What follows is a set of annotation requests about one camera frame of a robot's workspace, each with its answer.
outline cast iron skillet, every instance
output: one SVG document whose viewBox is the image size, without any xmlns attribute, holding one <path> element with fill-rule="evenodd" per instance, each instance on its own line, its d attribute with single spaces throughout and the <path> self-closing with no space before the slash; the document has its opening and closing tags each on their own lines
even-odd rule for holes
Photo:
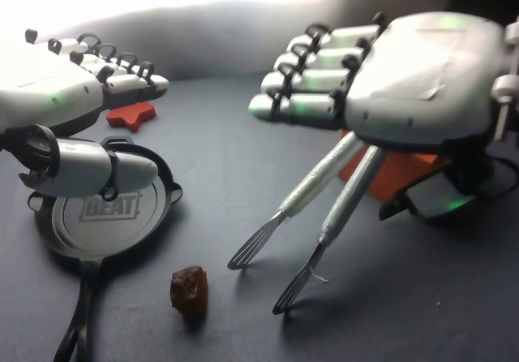
<svg viewBox="0 0 519 362">
<path fill-rule="evenodd" d="M 133 203 L 135 214 L 119 221 L 82 220 L 84 213 L 77 212 L 77 209 L 82 208 L 81 203 L 84 204 L 84 209 L 87 204 L 84 199 L 57 199 L 37 192 L 28 198 L 29 208 L 35 211 L 36 226 L 47 247 L 59 255 L 79 261 L 81 287 L 78 303 L 68 330 L 56 352 L 54 362 L 69 361 L 76 343 L 77 360 L 92 361 L 88 312 L 101 266 L 107 259 L 133 248 L 149 237 L 161 224 L 170 206 L 182 197 L 182 188 L 173 181 L 168 165 L 154 152 L 133 144 L 131 138 L 126 136 L 108 137 L 101 142 L 101 145 L 113 151 L 135 153 L 151 159 L 157 164 L 158 177 L 150 187 L 136 193 L 137 199 L 141 200 L 140 210 L 138 205 L 135 205 L 137 201 L 135 199 Z M 109 206 L 105 204 L 106 212 L 103 214 L 109 214 L 108 208 Z M 104 226 L 105 230 L 100 231 L 103 228 L 96 226 Z"/>
</svg>

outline orange object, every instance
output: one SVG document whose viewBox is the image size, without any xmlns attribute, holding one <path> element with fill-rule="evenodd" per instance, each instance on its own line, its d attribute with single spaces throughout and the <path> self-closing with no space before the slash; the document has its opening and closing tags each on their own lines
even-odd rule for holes
<svg viewBox="0 0 519 362">
<path fill-rule="evenodd" d="M 341 179 L 347 180 L 359 164 L 367 147 L 355 155 L 339 173 Z M 426 155 L 418 153 L 390 153 L 379 173 L 371 183 L 369 193 L 381 201 L 391 198 L 395 192 L 416 178 L 435 169 L 442 158 L 438 155 Z"/>
<path fill-rule="evenodd" d="M 137 102 L 111 110 L 106 115 L 106 120 L 111 127 L 126 127 L 132 132 L 137 132 L 142 123 L 153 119 L 157 114 L 155 107 L 149 102 Z"/>
</svg>

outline robotic hand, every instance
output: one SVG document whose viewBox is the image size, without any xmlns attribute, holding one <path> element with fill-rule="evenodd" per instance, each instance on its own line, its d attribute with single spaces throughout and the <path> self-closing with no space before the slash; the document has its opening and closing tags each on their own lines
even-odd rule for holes
<svg viewBox="0 0 519 362">
<path fill-rule="evenodd" d="M 519 22 L 504 31 L 479 17 L 435 12 L 389 25 L 378 14 L 367 27 L 334 31 L 311 25 L 265 76 L 249 111 L 266 121 L 350 133 L 228 267 L 246 266 L 283 220 L 301 212 L 364 145 L 367 152 L 325 219 L 317 248 L 277 301 L 275 314 L 302 290 L 388 151 L 437 153 L 446 162 L 398 191 L 381 207 L 381 219 L 405 209 L 432 218 L 469 202 L 493 174 L 485 148 L 504 138 L 519 97 L 518 74 Z"/>
<path fill-rule="evenodd" d="M 22 182 L 47 196 L 105 200 L 151 184 L 157 176 L 151 160 L 68 136 L 92 126 L 102 110 L 161 97 L 168 81 L 153 74 L 150 62 L 137 65 L 128 52 L 116 56 L 113 45 L 91 33 L 44 44 L 34 44 L 36 31 L 25 37 L 3 47 L 9 64 L 0 69 L 0 150 L 30 170 L 19 175 Z"/>
</svg>

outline metal tongs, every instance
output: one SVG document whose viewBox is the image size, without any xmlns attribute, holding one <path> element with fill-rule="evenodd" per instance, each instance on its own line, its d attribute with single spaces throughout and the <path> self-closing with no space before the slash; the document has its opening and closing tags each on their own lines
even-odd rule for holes
<svg viewBox="0 0 519 362">
<path fill-rule="evenodd" d="M 286 197 L 274 217 L 245 242 L 230 260 L 227 267 L 231 270 L 245 267 L 267 243 L 276 228 L 286 218 L 297 215 L 310 204 L 363 146 L 364 143 L 353 132 L 348 133 Z M 324 250 L 341 233 L 351 214 L 357 208 L 358 202 L 382 166 L 385 156 L 386 152 L 382 149 L 375 146 L 369 147 L 324 220 L 319 244 L 315 251 L 296 274 L 294 280 L 287 286 L 274 306 L 272 313 L 279 314 L 290 308 L 290 305 L 307 283 L 313 269 L 319 263 Z"/>
</svg>

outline beat logo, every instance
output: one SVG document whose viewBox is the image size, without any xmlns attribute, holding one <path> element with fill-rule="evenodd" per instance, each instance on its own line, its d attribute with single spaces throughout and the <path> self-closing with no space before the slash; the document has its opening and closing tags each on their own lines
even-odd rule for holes
<svg viewBox="0 0 519 362">
<path fill-rule="evenodd" d="M 139 215 L 140 192 L 119 195 L 115 200 L 106 202 L 101 196 L 83 199 L 80 222 L 109 222 L 113 220 L 132 220 Z"/>
</svg>

